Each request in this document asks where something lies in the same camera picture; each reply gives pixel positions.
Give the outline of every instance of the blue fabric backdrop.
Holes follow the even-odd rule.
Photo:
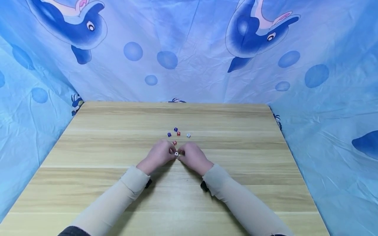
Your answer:
[[[377,1],[1,5],[0,220],[82,100],[266,103],[330,233],[378,235]]]

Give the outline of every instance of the wood grain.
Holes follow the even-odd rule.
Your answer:
[[[266,105],[126,102],[82,106],[0,225],[0,235],[57,235],[167,132],[178,146],[196,142],[296,235],[329,235]],[[109,235],[245,235],[179,161],[152,179]]]

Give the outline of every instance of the sleeve cuff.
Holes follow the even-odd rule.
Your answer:
[[[150,176],[146,175],[134,165],[131,166],[120,179],[120,181],[122,181],[122,183],[126,185],[134,194],[141,192],[149,180]]]
[[[218,164],[214,164],[214,166],[202,177],[212,196],[217,195],[224,183],[230,178],[231,176],[227,171]]]

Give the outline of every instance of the hand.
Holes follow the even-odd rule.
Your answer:
[[[214,165],[209,161],[203,151],[193,142],[188,142],[178,149],[178,153],[183,156],[178,158],[179,161],[187,165],[190,169],[204,176],[206,172]]]
[[[157,168],[164,166],[168,161],[176,159],[175,146],[168,140],[159,140],[150,150],[147,157],[144,158],[136,167],[146,175]]]

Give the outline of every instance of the dolphin eye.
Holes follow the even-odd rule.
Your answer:
[[[90,30],[90,31],[94,31],[95,30],[95,26],[92,22],[88,21],[87,22],[87,28]]]
[[[268,38],[266,40],[271,41],[272,39],[274,39],[275,36],[276,33],[271,33],[270,35],[268,35]]]

